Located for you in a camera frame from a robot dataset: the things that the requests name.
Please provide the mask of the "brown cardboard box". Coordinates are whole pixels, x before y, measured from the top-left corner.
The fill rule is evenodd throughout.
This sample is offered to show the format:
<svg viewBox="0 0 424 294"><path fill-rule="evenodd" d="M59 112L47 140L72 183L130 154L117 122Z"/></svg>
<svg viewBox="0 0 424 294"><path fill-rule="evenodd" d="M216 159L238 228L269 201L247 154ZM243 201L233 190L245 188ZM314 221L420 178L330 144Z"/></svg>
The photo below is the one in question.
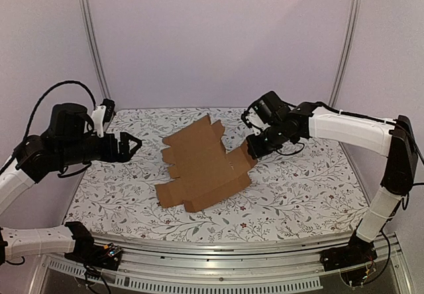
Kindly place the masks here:
<svg viewBox="0 0 424 294"><path fill-rule="evenodd" d="M162 159L169 164L171 181L156 184L162 208L183 205L188 213L205 210L251 184L248 172L257 164L248 154L247 143L226 152L221 140L225 127L205 115L189 126L165 137Z"/></svg>

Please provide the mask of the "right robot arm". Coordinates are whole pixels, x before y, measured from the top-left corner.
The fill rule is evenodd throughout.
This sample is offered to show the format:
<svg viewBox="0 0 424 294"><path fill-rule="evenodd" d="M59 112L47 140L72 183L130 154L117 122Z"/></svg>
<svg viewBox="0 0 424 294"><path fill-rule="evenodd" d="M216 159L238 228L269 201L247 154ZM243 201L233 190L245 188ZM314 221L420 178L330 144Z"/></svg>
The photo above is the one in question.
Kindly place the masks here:
<svg viewBox="0 0 424 294"><path fill-rule="evenodd" d="M336 110L323 102L292 105L269 91L241 115L253 130L246 139L248 153L259 159L279 152L286 142L320 138L350 144L387 159L380 188L369 209L343 250L343 259L356 265L384 225L395 214L401 199L416 185L417 163L423 160L410 120L403 115L383 119Z"/></svg>

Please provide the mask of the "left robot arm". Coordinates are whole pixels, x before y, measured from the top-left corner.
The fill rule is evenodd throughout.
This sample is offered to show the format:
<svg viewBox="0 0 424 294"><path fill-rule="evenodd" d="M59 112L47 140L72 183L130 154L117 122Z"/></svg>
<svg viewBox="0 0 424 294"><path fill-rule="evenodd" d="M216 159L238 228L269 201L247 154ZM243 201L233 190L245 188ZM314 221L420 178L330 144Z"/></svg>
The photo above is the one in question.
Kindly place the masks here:
<svg viewBox="0 0 424 294"><path fill-rule="evenodd" d="M76 103L52 108L50 124L42 135L31 135L13 151L1 170L1 210L49 173L70 177L68 168L82 165L83 173L94 161L126 163L142 147L142 140L121 132L120 137L106 133L115 104L106 99L89 113ZM42 229L1 228L1 263L14 264L25 256L63 253L65 258L99 268L116 270L121 249L113 244L98 246L90 231L79 221Z"/></svg>

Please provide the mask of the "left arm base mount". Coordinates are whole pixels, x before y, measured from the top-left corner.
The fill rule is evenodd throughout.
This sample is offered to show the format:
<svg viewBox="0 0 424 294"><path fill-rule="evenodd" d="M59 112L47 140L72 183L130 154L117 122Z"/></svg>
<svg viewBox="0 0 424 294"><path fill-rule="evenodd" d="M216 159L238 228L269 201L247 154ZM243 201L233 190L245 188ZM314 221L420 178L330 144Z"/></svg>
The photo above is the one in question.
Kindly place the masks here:
<svg viewBox="0 0 424 294"><path fill-rule="evenodd" d="M117 271L121 263L123 251L116 257L103 256L103 246L90 242L78 241L74 250L64 254L65 259L85 264L94 268Z"/></svg>

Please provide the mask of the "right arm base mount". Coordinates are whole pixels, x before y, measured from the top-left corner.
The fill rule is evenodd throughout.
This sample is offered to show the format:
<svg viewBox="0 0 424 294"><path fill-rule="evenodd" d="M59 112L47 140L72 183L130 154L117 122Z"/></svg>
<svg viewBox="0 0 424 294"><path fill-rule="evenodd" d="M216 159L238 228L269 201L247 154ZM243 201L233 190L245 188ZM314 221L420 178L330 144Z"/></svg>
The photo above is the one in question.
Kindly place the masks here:
<svg viewBox="0 0 424 294"><path fill-rule="evenodd" d="M373 245L346 245L321 251L319 261L325 271L333 271L371 262L376 258Z"/></svg>

